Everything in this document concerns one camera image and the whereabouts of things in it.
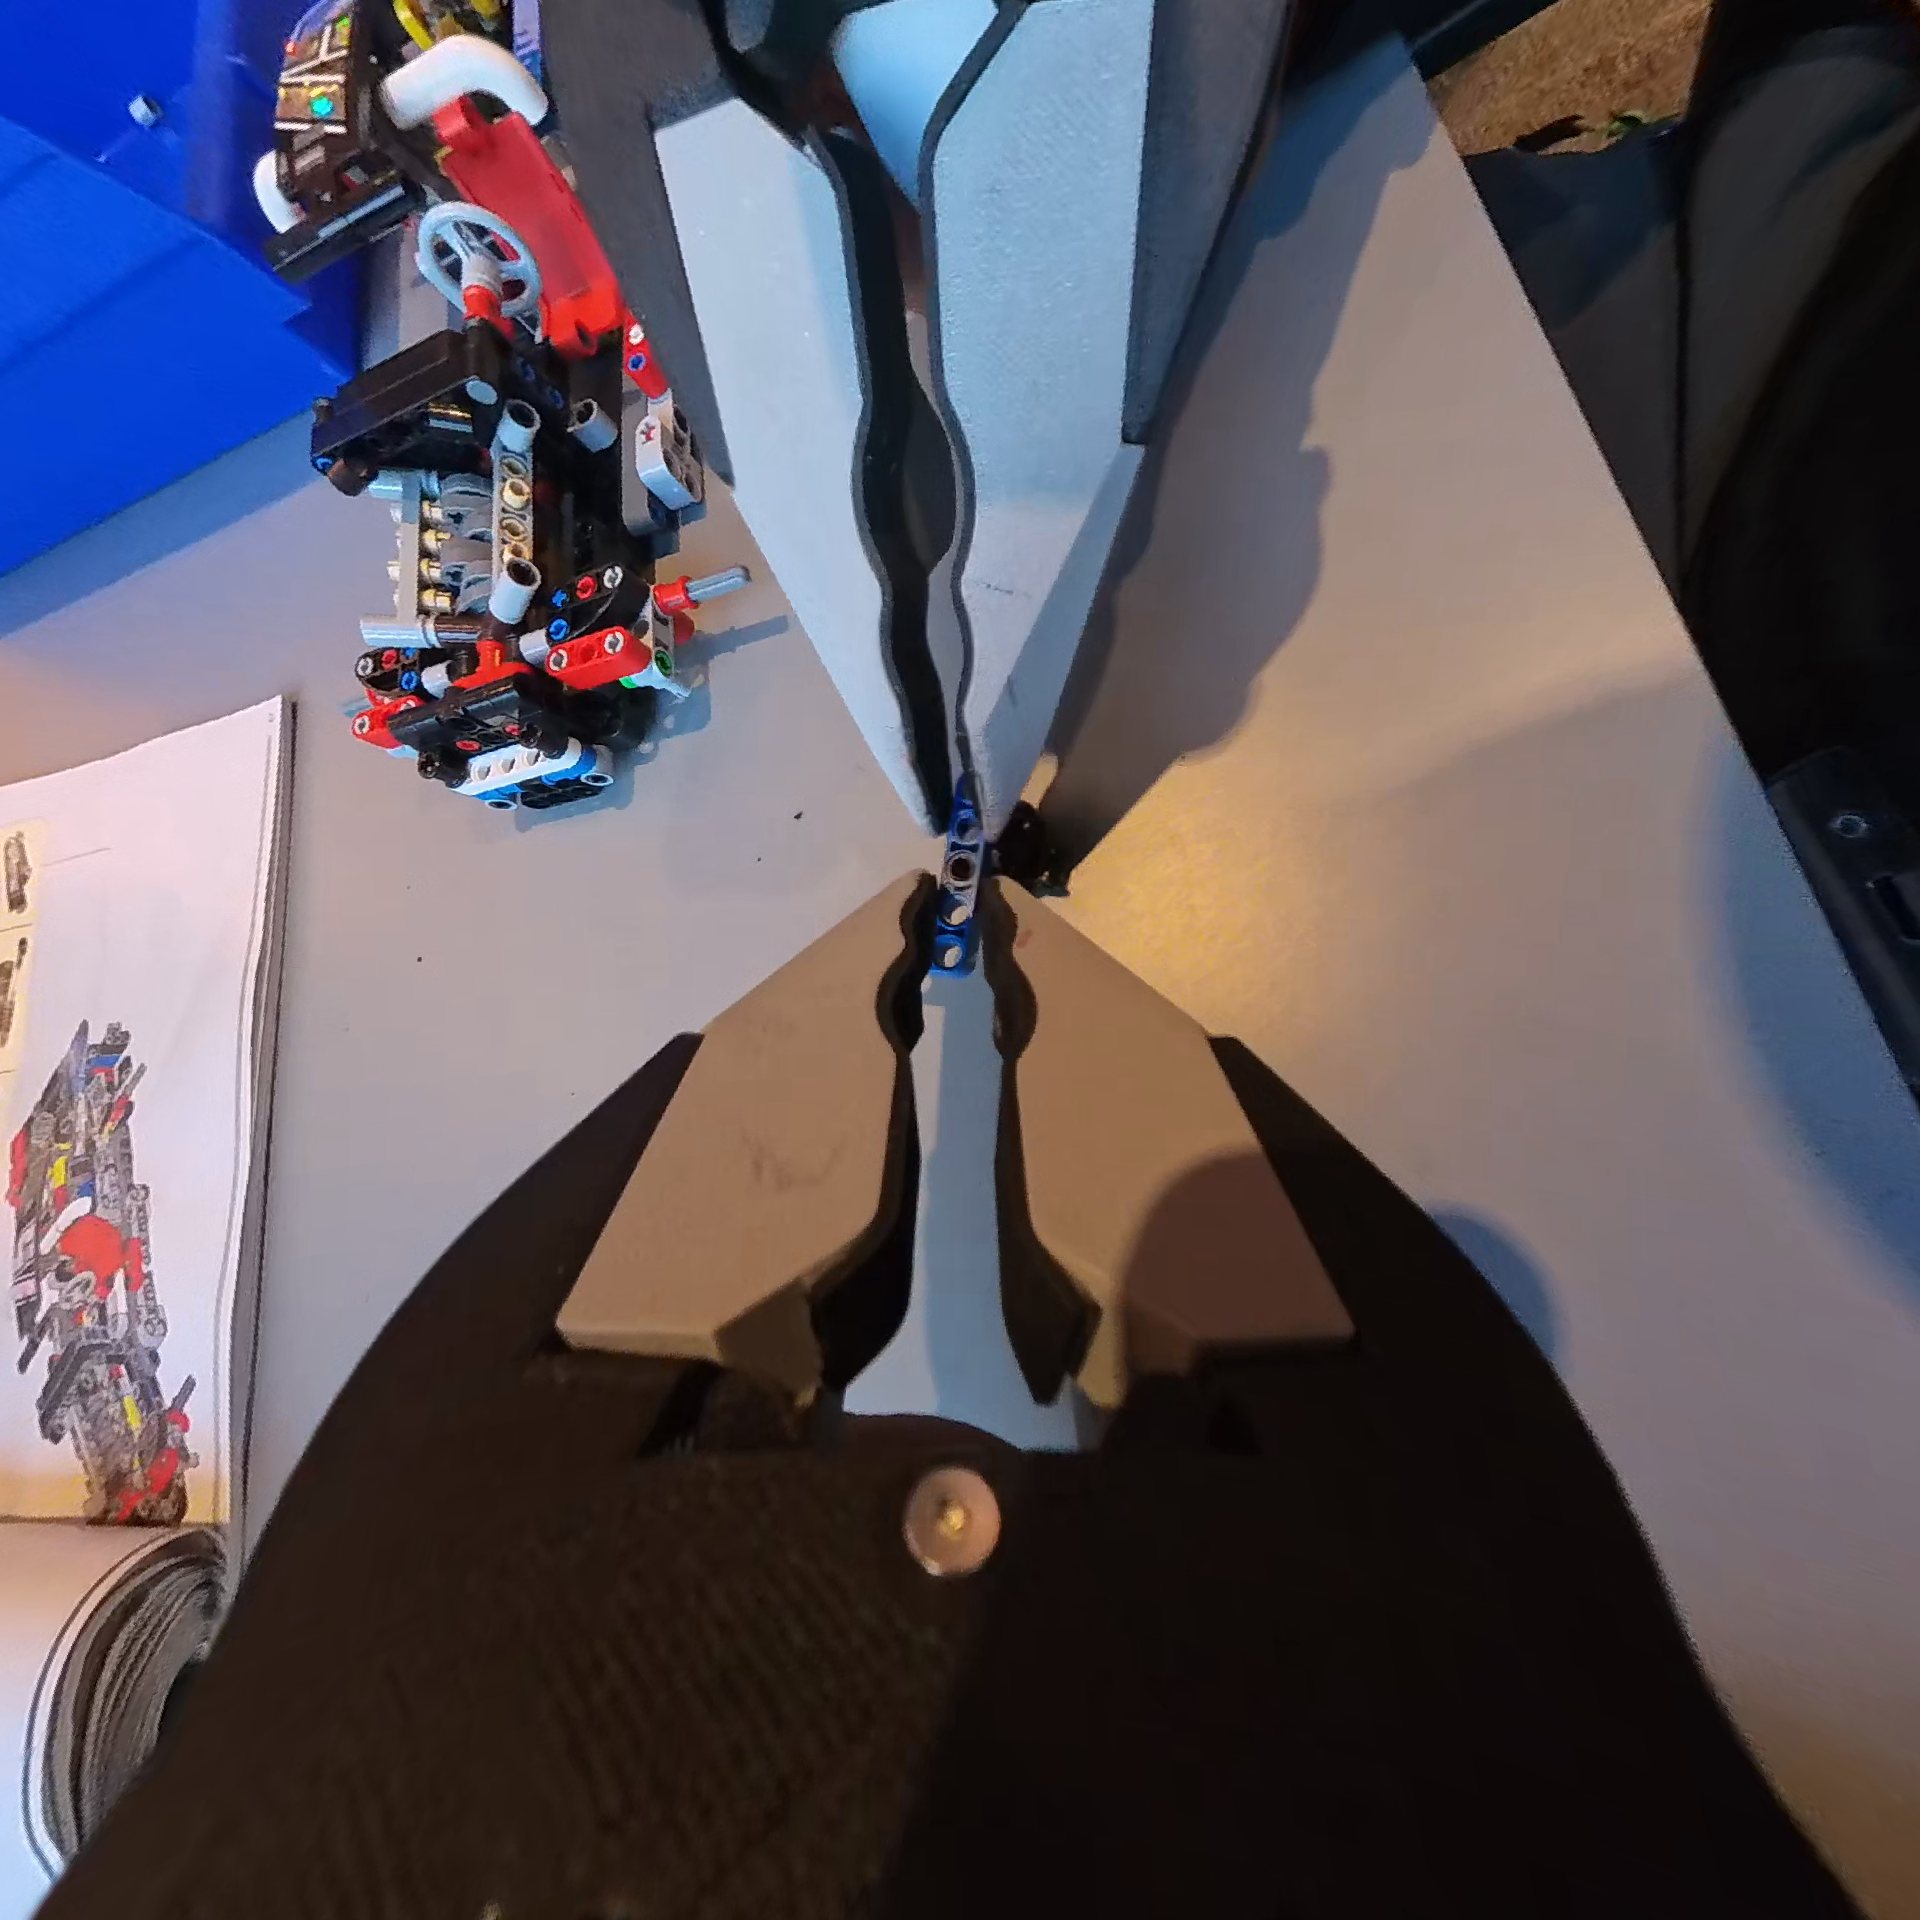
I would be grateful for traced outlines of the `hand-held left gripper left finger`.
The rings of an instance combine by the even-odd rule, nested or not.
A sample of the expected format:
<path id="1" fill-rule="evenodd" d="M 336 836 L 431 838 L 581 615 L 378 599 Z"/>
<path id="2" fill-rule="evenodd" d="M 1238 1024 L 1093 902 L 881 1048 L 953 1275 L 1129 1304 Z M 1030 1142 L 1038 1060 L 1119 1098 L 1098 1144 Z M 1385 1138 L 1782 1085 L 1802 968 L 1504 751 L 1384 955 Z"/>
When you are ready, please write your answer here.
<path id="1" fill-rule="evenodd" d="M 576 1352 L 706 1359 L 808 1405 L 905 1315 L 934 875 L 717 1015 L 559 1317 Z"/>

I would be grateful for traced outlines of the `partly built toy car chassis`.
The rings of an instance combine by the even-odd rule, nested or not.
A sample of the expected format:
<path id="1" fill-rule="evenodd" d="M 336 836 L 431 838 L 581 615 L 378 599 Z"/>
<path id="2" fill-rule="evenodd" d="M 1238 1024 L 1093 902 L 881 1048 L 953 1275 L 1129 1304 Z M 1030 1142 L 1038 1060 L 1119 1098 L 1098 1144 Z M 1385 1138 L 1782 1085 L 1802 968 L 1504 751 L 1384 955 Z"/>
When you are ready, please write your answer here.
<path id="1" fill-rule="evenodd" d="M 303 278 L 410 232 L 451 323 L 313 405 L 310 462 L 382 496 L 394 613 L 362 624 L 352 736 L 457 799 L 597 799 L 693 686 L 674 573 L 706 466 L 545 131 L 514 4 L 326 3 L 290 30 L 254 189 Z"/>

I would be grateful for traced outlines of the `open building instruction booklet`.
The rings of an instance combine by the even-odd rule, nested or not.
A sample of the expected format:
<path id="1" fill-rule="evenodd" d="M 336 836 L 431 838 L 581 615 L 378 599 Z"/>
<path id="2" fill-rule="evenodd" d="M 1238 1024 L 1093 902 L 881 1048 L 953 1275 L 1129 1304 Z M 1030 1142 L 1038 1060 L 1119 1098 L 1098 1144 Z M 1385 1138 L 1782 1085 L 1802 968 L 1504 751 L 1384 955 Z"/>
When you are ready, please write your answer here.
<path id="1" fill-rule="evenodd" d="M 293 743 L 275 699 L 2 796 L 5 1915 L 238 1580 Z"/>

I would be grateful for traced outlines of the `blue plastic bin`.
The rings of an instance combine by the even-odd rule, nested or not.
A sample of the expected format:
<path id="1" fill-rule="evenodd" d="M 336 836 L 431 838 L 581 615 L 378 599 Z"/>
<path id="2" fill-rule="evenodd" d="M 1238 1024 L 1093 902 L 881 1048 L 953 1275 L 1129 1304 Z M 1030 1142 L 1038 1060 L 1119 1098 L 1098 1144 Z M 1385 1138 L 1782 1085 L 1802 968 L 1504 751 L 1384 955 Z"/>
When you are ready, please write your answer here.
<path id="1" fill-rule="evenodd" d="M 378 87 L 512 4 L 2 6 L 2 564 L 303 415 L 362 368 L 366 252 L 432 151 Z"/>

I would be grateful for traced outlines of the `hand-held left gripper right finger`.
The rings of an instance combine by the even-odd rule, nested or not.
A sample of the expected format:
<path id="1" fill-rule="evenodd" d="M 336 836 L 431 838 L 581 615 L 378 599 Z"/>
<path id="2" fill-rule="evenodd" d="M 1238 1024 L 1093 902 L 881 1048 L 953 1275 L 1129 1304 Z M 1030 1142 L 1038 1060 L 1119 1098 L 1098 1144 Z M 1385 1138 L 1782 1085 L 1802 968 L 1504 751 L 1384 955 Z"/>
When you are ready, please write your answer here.
<path id="1" fill-rule="evenodd" d="M 1213 1035 L 1026 888 L 982 899 L 1000 1304 L 1038 1403 L 1357 1334 Z"/>

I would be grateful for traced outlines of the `small black toy connector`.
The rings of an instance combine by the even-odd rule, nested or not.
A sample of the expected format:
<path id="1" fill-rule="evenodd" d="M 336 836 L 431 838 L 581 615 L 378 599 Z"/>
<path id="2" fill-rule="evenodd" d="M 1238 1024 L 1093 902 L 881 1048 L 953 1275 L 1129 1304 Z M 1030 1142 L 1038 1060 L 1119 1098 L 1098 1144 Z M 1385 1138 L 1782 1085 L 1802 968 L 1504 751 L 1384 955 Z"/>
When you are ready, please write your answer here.
<path id="1" fill-rule="evenodd" d="M 1072 855 L 1063 850 L 1040 807 L 1019 799 L 992 840 L 992 871 L 1033 895 L 1066 895 Z"/>

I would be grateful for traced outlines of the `blue L-shaped toy beam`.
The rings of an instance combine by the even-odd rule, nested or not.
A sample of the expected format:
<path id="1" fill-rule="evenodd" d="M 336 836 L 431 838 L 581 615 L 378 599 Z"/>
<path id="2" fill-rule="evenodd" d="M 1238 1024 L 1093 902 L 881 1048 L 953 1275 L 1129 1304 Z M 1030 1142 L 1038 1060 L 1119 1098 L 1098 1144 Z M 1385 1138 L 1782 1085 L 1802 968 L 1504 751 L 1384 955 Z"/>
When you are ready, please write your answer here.
<path id="1" fill-rule="evenodd" d="M 979 892 L 991 868 L 992 838 L 984 822 L 977 776 L 963 773 L 953 787 L 945 856 L 937 874 L 928 972 L 968 976 L 975 968 Z"/>

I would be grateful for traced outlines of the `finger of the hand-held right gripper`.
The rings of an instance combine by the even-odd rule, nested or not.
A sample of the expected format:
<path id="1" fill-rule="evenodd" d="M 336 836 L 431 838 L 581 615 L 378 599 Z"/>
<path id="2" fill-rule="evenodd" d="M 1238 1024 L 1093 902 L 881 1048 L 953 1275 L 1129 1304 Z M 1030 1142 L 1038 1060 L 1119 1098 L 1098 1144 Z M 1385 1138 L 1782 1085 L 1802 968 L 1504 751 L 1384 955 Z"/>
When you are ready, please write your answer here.
<path id="1" fill-rule="evenodd" d="M 905 808 L 950 826 L 953 734 L 928 635 L 934 413 L 913 366 L 895 189 L 854 133 L 800 141 L 739 99 L 656 135 L 729 483 Z"/>
<path id="2" fill-rule="evenodd" d="M 1120 528 L 1150 3 L 873 4 L 832 62 L 928 243 L 928 373 L 957 456 L 936 607 L 984 808 L 1040 764 Z"/>

